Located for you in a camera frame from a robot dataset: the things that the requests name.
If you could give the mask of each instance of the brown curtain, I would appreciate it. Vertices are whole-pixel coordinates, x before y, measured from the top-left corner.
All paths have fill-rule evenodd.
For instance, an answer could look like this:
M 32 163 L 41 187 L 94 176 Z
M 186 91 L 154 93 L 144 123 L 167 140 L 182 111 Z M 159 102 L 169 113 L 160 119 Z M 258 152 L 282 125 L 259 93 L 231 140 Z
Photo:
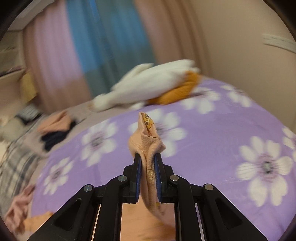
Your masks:
M 159 64 L 192 59 L 211 76 L 202 30 L 190 0 L 134 0 Z
M 65 0 L 56 0 L 24 29 L 27 67 L 48 113 L 91 99 L 72 41 Z

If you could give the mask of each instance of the wooden surface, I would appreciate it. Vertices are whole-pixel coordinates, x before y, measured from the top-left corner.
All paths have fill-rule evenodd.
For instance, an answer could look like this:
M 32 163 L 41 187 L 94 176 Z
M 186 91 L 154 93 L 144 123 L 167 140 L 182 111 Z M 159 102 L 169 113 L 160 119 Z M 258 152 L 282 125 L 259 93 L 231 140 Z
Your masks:
M 140 197 L 137 204 L 123 204 L 120 240 L 172 241 L 175 240 L 175 229 L 154 217 Z

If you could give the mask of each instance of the orange cloth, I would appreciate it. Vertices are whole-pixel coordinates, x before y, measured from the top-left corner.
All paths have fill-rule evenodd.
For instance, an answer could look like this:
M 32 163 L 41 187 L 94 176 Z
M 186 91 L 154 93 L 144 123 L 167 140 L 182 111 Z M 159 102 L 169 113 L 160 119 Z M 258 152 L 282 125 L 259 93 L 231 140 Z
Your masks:
M 25 219 L 25 231 L 35 233 L 53 214 L 53 212 L 47 211 L 45 214 Z
M 175 89 L 172 89 L 157 98 L 147 101 L 148 104 L 171 104 L 189 97 L 193 88 L 200 83 L 200 76 L 192 71 L 187 71 L 183 83 Z
M 128 141 L 128 148 L 133 157 L 139 153 L 142 159 L 142 176 L 140 192 L 147 209 L 164 224 L 175 226 L 174 204 L 158 202 L 154 155 L 162 152 L 165 146 L 156 132 L 153 120 L 145 113 L 139 113 L 138 128 Z
M 34 189 L 34 185 L 29 185 L 21 194 L 13 198 L 11 206 L 4 216 L 4 223 L 11 233 L 22 232 L 22 222 L 28 215 L 28 205 L 33 199 Z
M 48 117 L 38 126 L 38 132 L 45 135 L 54 131 L 67 131 L 70 129 L 72 120 L 67 111 L 64 110 L 53 116 Z

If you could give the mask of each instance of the mattress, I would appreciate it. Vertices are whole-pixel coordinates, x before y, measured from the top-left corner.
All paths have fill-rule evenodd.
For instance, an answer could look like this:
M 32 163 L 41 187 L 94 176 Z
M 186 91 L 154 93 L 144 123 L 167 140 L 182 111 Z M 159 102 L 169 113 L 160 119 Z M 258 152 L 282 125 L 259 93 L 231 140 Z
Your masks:
M 133 163 L 127 142 L 139 111 L 126 111 L 86 119 L 50 153 L 36 181 L 32 215 L 57 211 L 85 184 L 104 185 Z M 203 81 L 186 100 L 141 111 L 154 120 L 167 147 L 163 162 L 175 174 L 215 185 L 269 241 L 282 236 L 296 213 L 295 134 L 243 91 L 218 80 Z M 133 215 L 138 225 L 139 214 Z M 121 240 L 172 240 L 173 230 L 156 219 L 150 227 L 159 228 L 157 237 L 146 226 Z

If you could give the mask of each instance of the bed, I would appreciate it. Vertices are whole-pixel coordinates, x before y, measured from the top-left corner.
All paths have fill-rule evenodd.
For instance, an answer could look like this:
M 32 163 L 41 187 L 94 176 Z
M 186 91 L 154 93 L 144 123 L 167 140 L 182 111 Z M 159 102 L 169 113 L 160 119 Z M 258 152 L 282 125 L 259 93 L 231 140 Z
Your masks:
M 296 135 L 243 91 L 206 78 L 190 98 L 166 106 L 101 113 L 90 112 L 87 103 L 70 108 L 83 121 L 39 162 L 31 179 L 31 216 L 55 212 L 85 184 L 104 185 L 122 174 L 133 163 L 127 142 L 139 111 L 156 123 L 167 147 L 163 162 L 175 174 L 196 185 L 212 183 L 269 241 L 279 240 L 296 213 Z M 24 141 L 35 151 L 36 135 Z M 173 239 L 173 230 L 142 203 L 135 209 L 127 204 L 123 213 L 129 225 L 133 215 L 142 221 L 133 233 L 128 225 L 122 228 L 121 240 Z

